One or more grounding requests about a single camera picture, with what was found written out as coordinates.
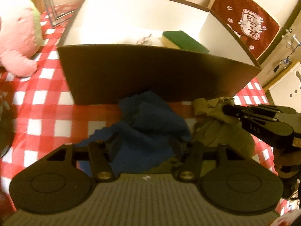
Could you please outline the right hand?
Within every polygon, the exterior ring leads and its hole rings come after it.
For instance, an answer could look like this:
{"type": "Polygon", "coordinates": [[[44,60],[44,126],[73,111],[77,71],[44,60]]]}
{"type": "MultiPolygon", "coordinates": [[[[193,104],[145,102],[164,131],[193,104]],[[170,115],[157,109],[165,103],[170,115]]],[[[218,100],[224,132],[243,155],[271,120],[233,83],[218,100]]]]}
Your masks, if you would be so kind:
{"type": "Polygon", "coordinates": [[[288,172],[282,171],[282,168],[284,166],[291,167],[295,165],[295,154],[283,153],[283,151],[278,148],[273,149],[273,154],[274,154],[274,168],[278,173],[278,176],[285,179],[291,178],[293,176],[293,172],[291,172],[290,169],[288,172]]]}

